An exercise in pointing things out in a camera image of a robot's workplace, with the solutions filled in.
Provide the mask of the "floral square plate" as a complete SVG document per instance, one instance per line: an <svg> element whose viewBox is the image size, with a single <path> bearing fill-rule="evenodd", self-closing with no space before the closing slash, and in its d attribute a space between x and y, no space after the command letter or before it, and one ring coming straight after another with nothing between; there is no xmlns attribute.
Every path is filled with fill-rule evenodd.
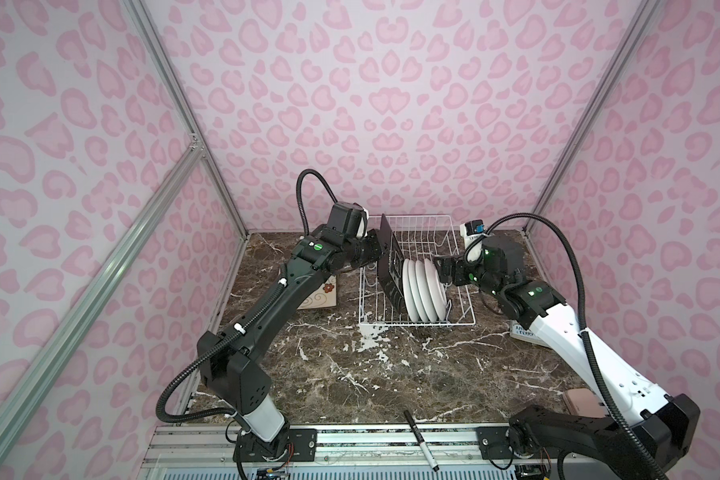
<svg viewBox="0 0 720 480"><path fill-rule="evenodd" d="M332 275L299 306L300 310L332 308L337 300L337 277Z"/></svg>

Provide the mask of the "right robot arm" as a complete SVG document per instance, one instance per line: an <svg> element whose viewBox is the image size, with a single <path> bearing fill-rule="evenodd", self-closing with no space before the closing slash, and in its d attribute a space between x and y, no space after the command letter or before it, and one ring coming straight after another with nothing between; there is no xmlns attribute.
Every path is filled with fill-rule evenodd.
<svg viewBox="0 0 720 480"><path fill-rule="evenodd" d="M586 327L561 293L528 277L517 242L483 237L459 256L435 258L434 265L442 282L492 296L503 314L552 348L607 410L595 418L528 406L509 421L515 454L553 449L562 457L598 460L621 479L661 479L690 452L699 406L639 373Z"/></svg>

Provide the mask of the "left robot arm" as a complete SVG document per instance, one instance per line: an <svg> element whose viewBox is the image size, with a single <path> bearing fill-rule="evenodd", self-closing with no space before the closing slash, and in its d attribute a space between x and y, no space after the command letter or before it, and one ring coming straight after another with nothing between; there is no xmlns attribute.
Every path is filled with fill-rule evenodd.
<svg viewBox="0 0 720 480"><path fill-rule="evenodd" d="M332 275L380 257L368 213L356 203L333 205L328 221L303 237L264 295L221 333L198 341L203 385L224 400L256 440L279 456L286 448L288 421L270 397L272 379L261 361L281 329L304 301Z"/></svg>

